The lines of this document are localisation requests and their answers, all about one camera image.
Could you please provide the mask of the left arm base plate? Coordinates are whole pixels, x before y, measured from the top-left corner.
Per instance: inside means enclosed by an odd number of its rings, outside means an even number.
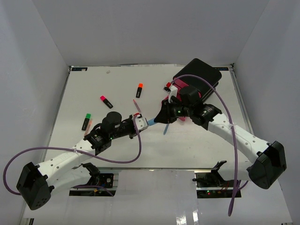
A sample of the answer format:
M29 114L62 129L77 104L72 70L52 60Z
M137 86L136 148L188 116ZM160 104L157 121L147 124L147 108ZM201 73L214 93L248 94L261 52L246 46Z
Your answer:
M97 175L90 175L89 173L76 179L72 188L87 188L87 187L103 187L112 188L114 181L113 173L100 173Z

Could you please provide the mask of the black pink drawer organizer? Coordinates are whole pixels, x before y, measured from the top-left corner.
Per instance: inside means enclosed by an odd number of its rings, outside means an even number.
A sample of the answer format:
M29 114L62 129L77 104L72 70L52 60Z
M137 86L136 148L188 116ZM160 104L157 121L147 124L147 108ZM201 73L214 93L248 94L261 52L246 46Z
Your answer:
M178 88L177 98L194 109L189 117L193 123L206 127L214 121L214 117L222 113L217 107L205 103L221 78L220 71L197 58L173 77L170 83Z

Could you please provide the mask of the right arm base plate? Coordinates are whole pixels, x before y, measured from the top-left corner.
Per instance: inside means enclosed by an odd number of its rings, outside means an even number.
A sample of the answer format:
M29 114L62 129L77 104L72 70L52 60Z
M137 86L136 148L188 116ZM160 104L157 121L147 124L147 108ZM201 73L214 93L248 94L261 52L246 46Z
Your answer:
M224 180L211 172L196 172L192 179L198 188L232 188L233 180Z

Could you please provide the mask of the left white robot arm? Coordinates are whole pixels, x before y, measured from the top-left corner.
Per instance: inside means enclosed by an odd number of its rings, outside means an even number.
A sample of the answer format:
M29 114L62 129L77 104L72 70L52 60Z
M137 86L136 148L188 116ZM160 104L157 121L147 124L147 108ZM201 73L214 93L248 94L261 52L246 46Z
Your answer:
M71 149L37 165L26 164L16 188L28 207L37 210L51 195L64 189L94 187L99 182L99 170L86 160L108 149L114 139L125 136L132 139L147 127L147 120L139 113L123 120L118 112L110 112Z

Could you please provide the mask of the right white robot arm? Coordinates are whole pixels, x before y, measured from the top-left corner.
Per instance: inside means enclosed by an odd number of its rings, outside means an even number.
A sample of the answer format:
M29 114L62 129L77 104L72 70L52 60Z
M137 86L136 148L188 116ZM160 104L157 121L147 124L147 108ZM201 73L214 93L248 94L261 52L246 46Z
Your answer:
M247 180L262 189L270 188L286 170L285 150L280 142L270 143L234 125L220 109L204 103L192 86L179 90L168 83L164 91L168 97L162 101L155 123L171 124L178 118L189 117L194 124L223 138L246 156L251 163L246 168Z

